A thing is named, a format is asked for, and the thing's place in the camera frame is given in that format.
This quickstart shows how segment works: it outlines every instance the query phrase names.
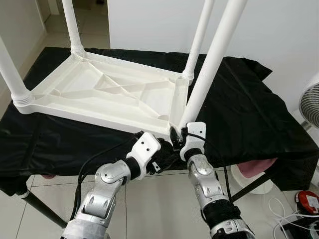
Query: wire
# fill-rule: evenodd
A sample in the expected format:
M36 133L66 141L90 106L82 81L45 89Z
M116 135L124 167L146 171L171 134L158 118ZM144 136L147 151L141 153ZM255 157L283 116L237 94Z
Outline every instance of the wire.
M211 142L209 142L206 138L201 137L201 136L196 135L196 134L193 134L193 133L188 133L188 132L186 132L185 134L203 140L204 142L208 143L210 146L212 146L212 147L216 150L214 144L211 143ZM224 168L224 174L225 174L225 181L226 181L226 189L227 189L228 199L229 199L229 201L232 203L231 194L230 194L230 187L229 187L229 181L228 181L228 173L227 173L227 169L226 169L226 164L225 164L224 159L223 159L222 157L220 157L220 158L221 158L221 161L222 161L222 163L223 163L223 168Z
M91 161L93 161L94 159L96 159L97 157L101 156L102 154L104 153L107 153L115 148L118 148L126 143L128 143L129 141L131 141L132 139L134 139L139 133L136 133L134 134L132 137L130 137L128 140L122 142L122 143L119 143L111 148L108 148L108 149L105 149L105 150L102 150L98 153L96 153L95 155L93 155L92 157L90 157L88 160L86 160L81 168L80 168L80 171L79 171L79 175L78 175L78 185L77 185L77 189L75 191L75 196L74 196L74 199L76 198L75 202L74 202L74 205L73 205L73 210L72 210L72 216L71 217L71 220L74 219L74 216L76 215L77 211L79 210L80 208L80 204L81 204L81 183L83 182L84 178L82 178L82 174L83 174L83 170L85 168L85 166L90 163Z
M276 200L276 201L281 205L281 207L282 207L282 209L283 209L283 212L284 212L284 216L281 216L281 215L279 215L279 214L277 214L277 213L275 213L275 212L273 211L273 209L271 208L271 205L270 205L270 202L271 202L272 199L273 199L273 200ZM276 239L275 231L276 231L277 227L279 227L279 226L281 227L282 232L284 233L286 239L289 239L288 236L287 236L287 234L286 234L286 232L285 232L285 230L284 230L284 227L283 227L283 225L282 225L282 221L283 221L283 220L285 220L285 221L286 221L287 223L289 223L289 224L292 224L292 225L294 225L294 226L296 226L296 227L299 227L299 228L302 228L302 229L305 229L305 230L308 230L308 231L319 231L318 229L305 228L305 227L303 227L303 226L297 225L297 224L292 223L292 222L289 222L289 221L287 220L287 218L292 217L292 216L302 216L302 217L305 217L305 218L319 218L318 215L317 215L317 216L312 216L312 215L297 214L298 211L295 211L295 212L293 212L292 214L290 214L290 215L288 215L288 216L285 216L285 208L284 208L284 205L282 204L282 202L281 202L278 198L270 198L270 199L268 200L268 208L269 208L269 210L270 210L275 216L278 217L278 219L277 219L277 222L278 222L278 223L276 224L276 226L274 227L274 230L273 230L274 239Z

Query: tile floor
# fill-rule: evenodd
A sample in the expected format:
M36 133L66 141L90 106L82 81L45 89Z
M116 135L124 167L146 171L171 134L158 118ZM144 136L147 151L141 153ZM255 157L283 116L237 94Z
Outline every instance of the tile floor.
M86 48L110 48L107 7L94 5L91 10L75 10L82 44ZM69 47L70 41L63 15L51 16L45 23L48 35L45 46ZM217 172L223 189L225 178ZM240 190L229 172L232 193ZM46 180L31 176L27 186L64 220L71 215L76 177L57 176ZM83 183L83 193L93 185L93 176ZM276 221L268 209L268 199L276 197L285 207L286 214L294 209L295 192L281 192L276 186L266 195L248 194L236 202L242 217L258 239L272 238ZM1 239L58 239L62 229L27 205L17 196L8 197L0 192ZM280 207L274 205L276 212ZM199 205L186 171L168 171L163 175L148 176L123 187L109 227L113 239L208 239L208 228L202 221ZM277 230L277 238L283 239Z

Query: black cloth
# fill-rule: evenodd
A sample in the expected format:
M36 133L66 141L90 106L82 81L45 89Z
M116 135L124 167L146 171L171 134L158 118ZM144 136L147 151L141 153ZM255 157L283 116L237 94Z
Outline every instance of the black cloth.
M183 53L87 51L176 72L182 72L188 57ZM33 89L69 55L68 48L45 48L25 79L26 87ZM195 78L204 59L205 55L199 56ZM307 189L319 150L284 102L262 83L270 73L256 61L223 59L197 118L206 123L206 138L214 145L205 146L206 155L214 167L221 166L221 159L231 165L278 157L266 170L272 173L280 169L272 181L281 190ZM0 122L0 189L12 195L30 174L77 175L90 156L130 136L40 113L22 115L10 103ZM89 168L124 158L132 145L127 143L98 157ZM170 169L184 168L185 164L178 161Z

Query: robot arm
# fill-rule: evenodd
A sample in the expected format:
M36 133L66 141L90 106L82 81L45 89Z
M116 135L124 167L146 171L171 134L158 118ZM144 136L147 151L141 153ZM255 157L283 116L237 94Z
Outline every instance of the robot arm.
M188 123L182 132L205 138L205 129L205 123L193 122ZM176 151L179 151L178 157L187 162L189 178L212 239L254 239L254 234L241 219L239 209L224 195L215 170L204 155L204 141L185 135L187 133L179 142L172 139L179 147L173 150L168 142L158 141L152 134L144 133L126 159L101 166L95 174L95 187L86 195L61 239L109 239L106 230L120 187L135 178L143 179L147 169L152 173L161 172L163 165L169 165L168 161L176 158L170 156Z

